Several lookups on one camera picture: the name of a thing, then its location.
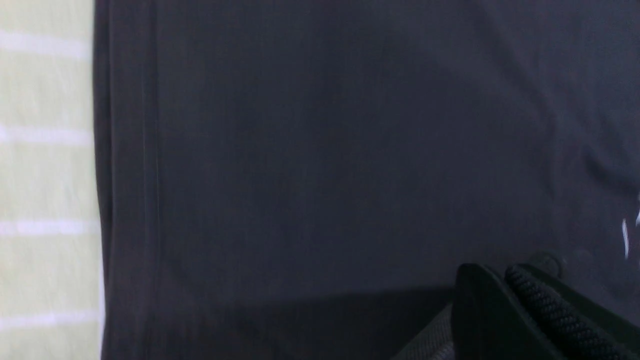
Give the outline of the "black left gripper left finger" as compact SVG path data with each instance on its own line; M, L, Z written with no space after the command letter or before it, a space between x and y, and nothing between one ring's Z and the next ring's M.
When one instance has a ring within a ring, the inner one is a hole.
M502 275L476 263L455 276L451 330L457 360L564 360Z

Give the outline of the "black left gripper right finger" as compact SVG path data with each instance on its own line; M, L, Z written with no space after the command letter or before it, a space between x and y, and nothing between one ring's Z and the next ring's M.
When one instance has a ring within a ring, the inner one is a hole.
M542 332L569 360L637 360L638 326L529 264L512 265L505 281Z

